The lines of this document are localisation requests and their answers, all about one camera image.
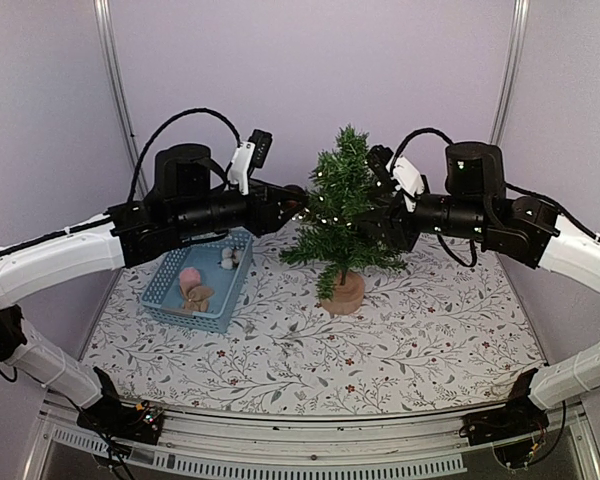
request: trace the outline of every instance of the patterned table surface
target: patterned table surface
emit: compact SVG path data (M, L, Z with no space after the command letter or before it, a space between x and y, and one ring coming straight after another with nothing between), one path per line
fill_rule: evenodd
M430 411L506 398L543 360L497 258L476 268L422 236L408 268L364 272L363 306L331 317L315 298L321 265L289 267L295 226L256 241L226 335L155 322L139 297L160 261L123 272L84 361L129 398L250 413ZM462 243L451 247L468 258Z

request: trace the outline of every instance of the small christmas tree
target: small christmas tree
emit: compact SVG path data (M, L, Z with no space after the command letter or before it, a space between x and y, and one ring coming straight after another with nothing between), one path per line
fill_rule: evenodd
M313 189L302 214L298 244L281 254L290 264L320 260L329 262L318 279L318 297L331 299L338 278L344 285L347 273L367 266L403 267L399 252L369 237L353 223L354 217L372 208L368 194L374 176L366 164L368 133L351 126L336 137L336 150L322 152L311 174Z

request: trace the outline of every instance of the white wall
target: white wall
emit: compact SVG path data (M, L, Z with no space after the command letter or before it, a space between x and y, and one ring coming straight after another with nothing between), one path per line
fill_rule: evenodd
M510 182L600 231L600 0L532 1L503 150ZM551 361L600 340L600 295L507 263ZM584 397L600 448L600 390Z
M120 203L129 172L91 0L0 0L0 244L62 228ZM22 302L75 354L108 273ZM0 378L0 480L22 467L43 391Z
M460 0L111 3L139 147L174 113L211 107L244 137L253 128L273 133L256 176L301 185L348 122L392 148L424 126L487 140L514 7ZM221 164L235 148L209 117L180 120L157 143L185 141L208 144ZM436 188L445 175L443 146L425 137L407 151ZM152 168L147 174L151 184Z

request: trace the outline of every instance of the metal frame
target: metal frame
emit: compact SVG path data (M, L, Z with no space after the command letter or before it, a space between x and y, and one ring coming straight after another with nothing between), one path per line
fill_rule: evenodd
M529 0L516 0L513 11L513 23L511 24L511 37L509 39L509 53L507 55L507 66L500 90L500 100L496 110L496 116L491 129L489 143L499 145L504 135L504 129L509 113L509 105L513 95L513 87L518 74L518 66L522 57L524 35L527 27L527 15L529 12Z
M133 125L131 123L131 115L127 99L124 94L122 85L122 74L120 73L120 65L118 63L118 53L116 51L115 38L113 35L113 24L111 23L111 12L109 10L109 0L94 0L96 10L96 23L98 25L98 33L100 34L100 44L102 45L102 53L104 55L104 63L109 76L109 84L113 100L120 122L120 129L124 138L127 156L131 169L135 170L138 163L138 146L135 142ZM140 171L138 177L138 192L144 197L149 189L147 188L147 180L144 172Z
M401 478L397 473L402 468L411 472L402 478L433 478L464 471L463 454L525 438L470 447L457 434L462 425L459 414L340 421L254 419L240 413L228 417L204 410L168 410L165 415L159 445L121 442L132 447L129 463L210 479L240 478L238 472L248 470L251 478L270 480L284 480L285 474L287 480L320 480L329 478L329 473L332 480L344 480L356 478L354 472L358 478L365 478L361 472L370 472L369 478L383 480L392 475ZM561 409L550 412L552 430L559 428L561 416ZM52 441L105 456L102 441L76 427L75 419L75 410L63 397L47 396L23 480L38 480ZM600 479L600 458L579 402L568 407L566 425L584 478ZM453 469L443 472L440 465Z

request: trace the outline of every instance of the blue basket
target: blue basket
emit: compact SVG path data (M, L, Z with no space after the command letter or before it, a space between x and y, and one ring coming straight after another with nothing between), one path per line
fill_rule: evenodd
M243 251L238 268L225 270L220 266L225 247ZM231 231L228 237L217 242L169 252L142 294L140 303L158 322L225 333L252 257L253 237L242 229ZM184 299L180 293L180 272L187 267L198 269L202 284L215 291L209 298L209 309L204 313L182 309Z

